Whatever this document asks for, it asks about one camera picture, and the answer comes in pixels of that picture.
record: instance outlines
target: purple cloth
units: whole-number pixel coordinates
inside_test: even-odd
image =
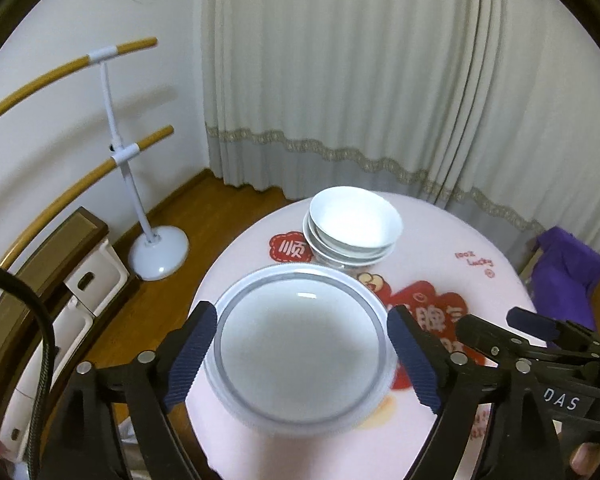
[[[600,254],[559,227],[541,234],[538,244],[543,254],[531,273],[538,314],[595,330],[589,299],[600,281]]]

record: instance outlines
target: table surface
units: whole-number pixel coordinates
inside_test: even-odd
[[[516,271],[478,231],[422,200],[379,194],[401,214],[404,231],[395,251],[361,271],[358,278],[385,305],[411,303],[420,325],[434,333],[438,330],[440,337],[446,335],[453,315],[464,304],[470,313],[503,327],[507,327],[510,308],[535,311]],[[272,256],[305,258],[309,249],[301,242],[296,243],[295,251],[288,250],[291,244],[283,243],[287,238],[299,239],[309,202],[286,206],[236,238],[209,269],[191,309],[201,300],[217,301],[245,275],[275,264]],[[275,235],[287,233],[291,234],[270,244]],[[213,393],[203,367],[187,396],[186,407],[209,465],[224,480],[402,480],[435,420],[403,381],[365,423],[345,433],[302,440],[261,434],[227,412]],[[456,479],[471,478],[487,418],[486,407],[478,410],[474,434]]]

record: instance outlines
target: white curtain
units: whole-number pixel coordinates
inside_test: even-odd
[[[600,51],[558,0],[203,0],[214,172],[404,192],[515,264],[553,225],[600,251]]]

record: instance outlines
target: white wall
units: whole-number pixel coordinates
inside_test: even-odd
[[[167,124],[175,128],[131,163],[149,209],[208,166],[200,12],[194,12],[201,1],[42,0],[0,50],[0,99],[90,50],[156,36],[157,47],[109,63],[114,110],[126,142]],[[0,118],[0,257],[52,200],[109,156],[99,78],[96,67],[84,69]],[[112,239],[136,221],[117,171],[62,218],[78,204],[110,225]]]

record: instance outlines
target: baseboard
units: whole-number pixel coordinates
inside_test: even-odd
[[[182,184],[182,186],[169,193],[163,200],[160,201],[158,205],[156,205],[154,208],[151,209],[151,211],[149,211],[146,214],[147,218],[149,219],[149,222],[155,219],[156,215],[158,215],[161,211],[166,209],[174,200],[177,199],[177,197],[179,197],[184,192],[187,192],[189,189],[196,186],[208,177],[215,178],[213,172],[209,168],[205,168],[204,170],[200,171],[200,173],[193,176],[192,179],[187,180],[184,184]],[[113,244],[113,248],[116,251],[116,254],[118,254],[120,259],[125,263],[125,265],[127,265],[127,267],[128,261],[126,260],[126,258],[129,254],[129,249],[131,249],[131,245],[134,243],[136,238],[140,236],[141,233],[142,228],[140,227],[140,224],[136,222]]]

